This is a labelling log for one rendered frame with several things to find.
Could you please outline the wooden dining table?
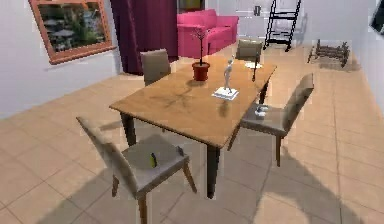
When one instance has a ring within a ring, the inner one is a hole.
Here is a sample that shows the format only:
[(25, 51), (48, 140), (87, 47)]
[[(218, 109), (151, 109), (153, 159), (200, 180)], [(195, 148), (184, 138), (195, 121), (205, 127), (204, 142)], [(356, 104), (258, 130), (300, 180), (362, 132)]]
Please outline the wooden dining table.
[(219, 55), (204, 58), (210, 64), (208, 79), (195, 81), (193, 69), (185, 66), (110, 107), (120, 112), (129, 145), (136, 143), (134, 119), (180, 134), (207, 146), (207, 197), (215, 194), (220, 149), (231, 138), (241, 118), (264, 91), (276, 65), (265, 62), (255, 71), (241, 60), (232, 66), (230, 86), (238, 91), (233, 100), (213, 93), (224, 85), (227, 59)]

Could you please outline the dark purple curtain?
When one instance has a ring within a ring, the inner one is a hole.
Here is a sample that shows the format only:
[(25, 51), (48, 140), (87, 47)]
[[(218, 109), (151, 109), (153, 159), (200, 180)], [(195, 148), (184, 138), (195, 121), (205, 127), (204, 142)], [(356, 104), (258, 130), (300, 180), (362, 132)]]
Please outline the dark purple curtain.
[(125, 73), (142, 75), (141, 52), (166, 49), (178, 59), (176, 0), (109, 0), (121, 64)]

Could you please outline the wood framed wall picture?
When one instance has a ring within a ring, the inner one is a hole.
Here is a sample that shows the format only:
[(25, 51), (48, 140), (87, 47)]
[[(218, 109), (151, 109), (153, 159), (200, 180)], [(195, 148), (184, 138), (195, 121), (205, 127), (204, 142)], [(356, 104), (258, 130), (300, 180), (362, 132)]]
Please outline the wood framed wall picture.
[(51, 65), (115, 49), (104, 0), (28, 2)]

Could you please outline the grey upholstered dining chair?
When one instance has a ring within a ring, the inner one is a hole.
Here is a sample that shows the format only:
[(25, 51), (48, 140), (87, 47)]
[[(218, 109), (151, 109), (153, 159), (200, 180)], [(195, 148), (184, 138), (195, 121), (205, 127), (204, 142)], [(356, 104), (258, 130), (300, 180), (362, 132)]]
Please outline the grey upholstered dining chair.
[(287, 136), (295, 122), (300, 110), (305, 105), (307, 99), (314, 90), (314, 74), (309, 73), (302, 77), (300, 83), (292, 92), (287, 104), (283, 108), (266, 105), (268, 111), (264, 117), (255, 115), (255, 110), (258, 103), (252, 103), (245, 112), (240, 123), (235, 128), (235, 131), (229, 141), (227, 150), (230, 151), (233, 142), (240, 128), (262, 132), (273, 135), (276, 139), (276, 163), (280, 166), (280, 148), (281, 141)]
[(141, 52), (140, 56), (146, 86), (171, 73), (171, 66), (166, 49)]
[[(184, 152), (181, 156), (177, 146), (161, 135), (151, 135), (120, 151), (93, 122), (84, 117), (77, 117), (76, 120), (112, 171), (112, 196), (115, 197), (118, 188), (124, 186), (138, 202), (141, 224), (148, 223), (146, 195), (179, 170), (183, 171), (192, 191), (197, 192), (189, 169), (189, 155)], [(157, 158), (155, 168), (151, 166), (151, 153)]]
[(260, 41), (240, 39), (235, 58), (238, 60), (259, 62), (263, 43)]

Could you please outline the dark wooden low rack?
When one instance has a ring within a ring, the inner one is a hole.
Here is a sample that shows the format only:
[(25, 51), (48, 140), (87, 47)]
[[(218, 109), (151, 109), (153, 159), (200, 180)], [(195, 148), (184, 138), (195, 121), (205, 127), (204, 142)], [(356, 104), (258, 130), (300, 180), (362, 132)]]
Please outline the dark wooden low rack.
[(317, 59), (319, 57), (328, 57), (338, 59), (341, 63), (341, 67), (344, 67), (348, 61), (349, 52), (349, 46), (346, 42), (343, 42), (340, 46), (332, 47), (328, 45), (322, 45), (321, 40), (318, 39), (317, 43), (309, 52), (307, 62), (310, 62), (312, 58)]

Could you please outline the pink sofa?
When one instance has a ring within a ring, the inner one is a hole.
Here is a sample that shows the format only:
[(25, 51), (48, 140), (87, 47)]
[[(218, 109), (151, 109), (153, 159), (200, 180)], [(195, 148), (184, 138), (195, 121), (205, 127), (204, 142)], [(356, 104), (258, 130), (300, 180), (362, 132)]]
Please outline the pink sofa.
[(235, 43), (238, 21), (238, 16), (220, 16), (214, 9), (178, 14), (178, 55), (198, 59)]

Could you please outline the white figurine statue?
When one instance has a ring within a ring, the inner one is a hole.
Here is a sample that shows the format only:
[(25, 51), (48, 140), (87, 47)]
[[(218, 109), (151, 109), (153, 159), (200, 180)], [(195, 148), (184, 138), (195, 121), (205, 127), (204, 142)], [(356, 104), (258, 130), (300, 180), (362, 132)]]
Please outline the white figurine statue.
[(218, 97), (225, 100), (233, 100), (237, 95), (238, 91), (230, 87), (230, 76), (232, 72), (232, 66), (234, 63), (234, 57), (231, 57), (227, 62), (227, 67), (224, 70), (224, 86), (219, 87), (214, 93), (214, 97)]

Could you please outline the black ladder shelf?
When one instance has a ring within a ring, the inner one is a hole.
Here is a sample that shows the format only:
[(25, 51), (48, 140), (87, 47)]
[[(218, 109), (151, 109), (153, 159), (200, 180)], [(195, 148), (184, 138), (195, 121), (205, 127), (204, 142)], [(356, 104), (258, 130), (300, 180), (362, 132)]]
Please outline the black ladder shelf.
[(294, 11), (278, 11), (278, 0), (272, 0), (263, 49), (270, 44), (285, 45), (286, 52), (291, 49), (301, 2), (302, 0), (296, 0)]

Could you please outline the red potted bare plant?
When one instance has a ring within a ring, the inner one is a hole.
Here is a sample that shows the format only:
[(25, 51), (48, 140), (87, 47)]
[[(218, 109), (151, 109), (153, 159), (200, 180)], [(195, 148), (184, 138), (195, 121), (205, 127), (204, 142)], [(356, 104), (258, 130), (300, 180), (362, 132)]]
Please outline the red potted bare plant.
[(200, 42), (200, 58), (198, 62), (192, 64), (194, 71), (193, 78), (195, 81), (206, 81), (208, 79), (208, 69), (210, 64), (203, 61), (203, 39), (206, 37), (207, 32), (202, 28), (196, 28), (194, 30), (194, 36)]

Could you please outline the black television set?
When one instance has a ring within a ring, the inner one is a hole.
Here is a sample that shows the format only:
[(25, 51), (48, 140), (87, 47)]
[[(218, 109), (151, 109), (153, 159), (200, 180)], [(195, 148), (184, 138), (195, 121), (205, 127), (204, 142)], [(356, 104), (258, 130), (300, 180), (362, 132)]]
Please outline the black television set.
[(378, 0), (370, 21), (370, 27), (379, 35), (384, 36), (384, 0)]

